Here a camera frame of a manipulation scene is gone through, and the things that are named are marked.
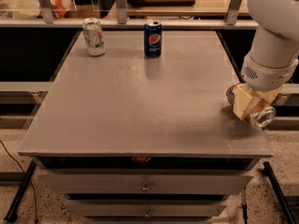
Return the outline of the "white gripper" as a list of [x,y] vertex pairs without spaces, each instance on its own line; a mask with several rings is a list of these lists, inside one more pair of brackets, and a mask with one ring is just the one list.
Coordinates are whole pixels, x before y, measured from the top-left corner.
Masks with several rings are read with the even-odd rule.
[[241,69],[241,76],[248,84],[238,84],[234,87],[235,101],[233,111],[243,120],[249,112],[261,101],[261,96],[256,91],[265,91],[263,98],[272,104],[282,90],[283,84],[290,80],[298,60],[281,68],[265,67],[257,64],[247,55]]

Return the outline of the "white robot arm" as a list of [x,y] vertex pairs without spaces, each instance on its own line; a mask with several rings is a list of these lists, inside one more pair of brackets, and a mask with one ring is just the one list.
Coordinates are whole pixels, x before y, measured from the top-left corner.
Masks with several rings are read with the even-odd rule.
[[239,119],[264,127],[276,115],[271,103],[298,65],[299,0],[248,0],[248,9],[258,26],[242,65],[244,82],[227,92]]

